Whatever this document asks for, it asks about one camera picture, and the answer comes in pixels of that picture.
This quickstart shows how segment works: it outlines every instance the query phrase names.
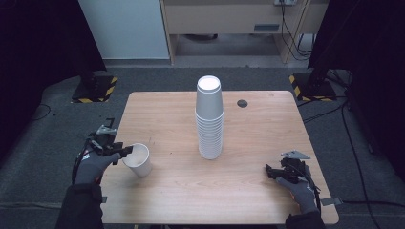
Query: paper cup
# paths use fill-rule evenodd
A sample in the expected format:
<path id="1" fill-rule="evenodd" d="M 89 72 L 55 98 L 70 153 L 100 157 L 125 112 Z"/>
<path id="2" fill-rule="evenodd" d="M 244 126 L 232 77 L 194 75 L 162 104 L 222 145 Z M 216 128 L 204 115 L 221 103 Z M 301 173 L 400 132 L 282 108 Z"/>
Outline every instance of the paper cup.
<path id="1" fill-rule="evenodd" d="M 133 144 L 132 154 L 128 154 L 122 161 L 138 177 L 146 177 L 152 171 L 149 149 L 143 144 Z"/>
<path id="2" fill-rule="evenodd" d="M 197 84 L 196 114 L 207 120 L 216 119 L 224 111 L 220 80 L 207 75 L 201 77 Z"/>

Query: wire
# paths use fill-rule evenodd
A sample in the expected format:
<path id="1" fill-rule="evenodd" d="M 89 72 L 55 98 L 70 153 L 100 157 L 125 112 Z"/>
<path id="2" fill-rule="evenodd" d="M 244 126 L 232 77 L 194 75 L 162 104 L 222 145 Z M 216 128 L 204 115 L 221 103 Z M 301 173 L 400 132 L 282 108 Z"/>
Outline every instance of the wire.
<path id="1" fill-rule="evenodd" d="M 9 10 L 11 8 L 14 8 L 15 6 L 17 6 L 17 0 L 14 0 L 14 3 L 9 7 L 0 7 L 0 10 Z"/>
<path id="2" fill-rule="evenodd" d="M 0 203 L 0 208 L 45 208 L 60 209 L 61 203 L 43 203 L 43 202 L 5 202 Z"/>
<path id="3" fill-rule="evenodd" d="M 354 200 L 342 200 L 344 203 L 349 203 L 349 204 L 380 204 L 380 205 L 391 205 L 395 207 L 402 207 L 405 208 L 404 204 L 400 203 L 394 203 L 394 202 L 387 202 L 387 201 L 375 201 L 375 200 L 369 200 L 369 201 L 354 201 Z"/>
<path id="4" fill-rule="evenodd" d="M 316 118 L 319 118 L 319 117 L 324 116 L 324 115 L 332 114 L 332 113 L 336 112 L 337 110 L 339 110 L 340 108 L 342 108 L 347 102 L 348 102 L 348 99 L 346 99 L 346 101 L 343 104 L 339 105 L 337 108 L 335 108 L 335 109 L 333 109 L 331 111 L 328 111 L 328 112 L 325 112 L 325 113 L 322 113 L 322 114 L 317 114 L 317 115 L 312 116 L 312 117 L 305 118 L 305 119 L 303 119 L 303 121 L 304 121 L 305 124 L 307 124 L 307 123 L 315 120 Z"/>
<path id="5" fill-rule="evenodd" d="M 48 115 L 50 114 L 50 112 L 51 112 L 51 107 L 50 107 L 50 106 L 48 106 L 48 105 L 46 105 L 46 104 L 43 104 L 43 103 L 39 104 L 39 106 L 47 107 L 47 108 L 48 108 L 48 111 L 47 111 L 47 113 L 46 113 L 45 115 L 43 115 L 43 116 L 41 116 L 41 117 L 33 118 L 32 121 L 40 120 L 40 119 L 42 119 L 42 118 L 48 116 Z"/>
<path id="6" fill-rule="evenodd" d="M 306 61 L 306 60 L 309 60 L 309 55 L 310 55 L 310 53 L 301 53 L 301 52 L 300 52 L 299 48 L 298 48 L 297 45 L 295 44 L 295 40 L 294 40 L 294 38 L 292 37 L 291 32 L 290 32 L 289 29 L 288 29 L 288 26 L 287 26 L 287 23 L 286 23 L 286 18 L 285 18 L 286 8 L 285 8 L 285 3 L 284 3 L 284 2 L 281 3 L 281 12 L 282 12 L 281 37 L 282 37 L 284 43 L 287 45 L 287 47 L 288 47 L 288 49 L 289 49 L 289 52 L 291 53 L 292 57 L 293 57 L 294 59 L 296 59 L 296 60 L 299 60 L 299 61 Z M 286 41 L 286 39 L 284 38 L 284 26 L 286 26 L 286 29 L 287 29 L 288 34 L 289 34 L 289 37 L 290 37 L 291 40 L 292 40 L 292 45 L 294 46 L 294 48 L 298 51 L 298 53 L 299 53 L 301 56 L 306 57 L 305 59 L 299 59 L 299 58 L 297 58 L 297 57 L 294 55 L 294 53 L 293 53 L 293 51 L 292 51 L 292 49 L 291 49 L 291 46 L 290 46 L 289 44 L 287 44 L 287 41 Z"/>
<path id="7" fill-rule="evenodd" d="M 354 159 L 355 159 L 355 162 L 356 162 L 356 165 L 357 165 L 357 170 L 358 170 L 358 173 L 360 175 L 361 186 L 362 186 L 362 189 L 363 189 L 364 198 L 366 200 L 365 202 L 367 204 L 367 209 L 369 210 L 370 216 L 371 216 L 375 226 L 378 229 L 380 229 L 380 226 L 379 226 L 378 222 L 375 219 L 375 216 L 374 216 L 374 213 L 373 213 L 373 210 L 372 210 L 372 207 L 371 207 L 371 203 L 369 202 L 369 196 L 367 194 L 366 185 L 364 183 L 363 172 L 361 171 L 360 163 L 359 163 L 358 157 L 357 157 L 357 152 L 354 149 L 354 145 L 353 145 L 353 142 L 352 142 L 352 137 L 351 137 L 351 134 L 349 132 L 348 125 L 346 123 L 344 107 L 346 106 L 347 102 L 348 102 L 348 100 L 346 100 L 346 102 L 343 104 L 343 106 L 341 106 L 341 115 L 342 115 L 343 124 L 345 126 L 346 134 L 348 135 L 349 143 L 351 144 L 352 152 L 353 152 Z"/>

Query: floor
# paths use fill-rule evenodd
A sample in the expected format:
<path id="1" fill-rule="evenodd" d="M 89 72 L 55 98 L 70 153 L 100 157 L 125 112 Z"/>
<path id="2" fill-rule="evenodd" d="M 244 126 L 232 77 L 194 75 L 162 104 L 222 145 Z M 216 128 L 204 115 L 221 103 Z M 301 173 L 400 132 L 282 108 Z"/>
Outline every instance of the floor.
<path id="1" fill-rule="evenodd" d="M 309 57 L 300 55 L 295 49 L 293 53 L 296 59 L 292 57 L 288 63 L 283 63 L 271 34 L 219 34 L 216 39 L 209 38 L 212 35 L 181 35 L 172 65 L 168 60 L 128 60 L 112 64 L 107 62 L 106 67 L 306 68 L 308 65 Z M 311 46 L 312 34 L 304 34 L 300 50 L 310 51 Z"/>

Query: wooden table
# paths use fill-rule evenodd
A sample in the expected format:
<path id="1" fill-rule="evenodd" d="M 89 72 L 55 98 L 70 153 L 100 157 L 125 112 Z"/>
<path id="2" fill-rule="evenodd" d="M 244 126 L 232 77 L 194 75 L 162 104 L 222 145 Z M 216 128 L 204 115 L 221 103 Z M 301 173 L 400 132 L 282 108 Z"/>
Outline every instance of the wooden table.
<path id="1" fill-rule="evenodd" d="M 129 96 L 116 142 L 147 145 L 153 170 L 137 178 L 122 161 L 109 166 L 101 184 L 105 223 L 283 224 L 299 208 L 265 164 L 280 168 L 280 154 L 293 149 L 311 157 L 320 198 L 330 197 L 290 92 L 223 92 L 223 100 L 223 152 L 207 160 L 198 150 L 196 92 Z M 334 205 L 322 208 L 322 218 L 338 221 Z"/>

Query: electrical outlet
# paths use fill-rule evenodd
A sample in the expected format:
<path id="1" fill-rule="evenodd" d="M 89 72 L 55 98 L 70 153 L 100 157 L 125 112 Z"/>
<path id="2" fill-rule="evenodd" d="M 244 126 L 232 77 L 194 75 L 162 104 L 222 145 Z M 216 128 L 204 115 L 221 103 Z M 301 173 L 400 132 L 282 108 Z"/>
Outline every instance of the electrical outlet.
<path id="1" fill-rule="evenodd" d="M 285 6 L 294 6 L 297 4 L 297 0 L 274 0 L 275 6 L 281 6 L 282 4 Z"/>

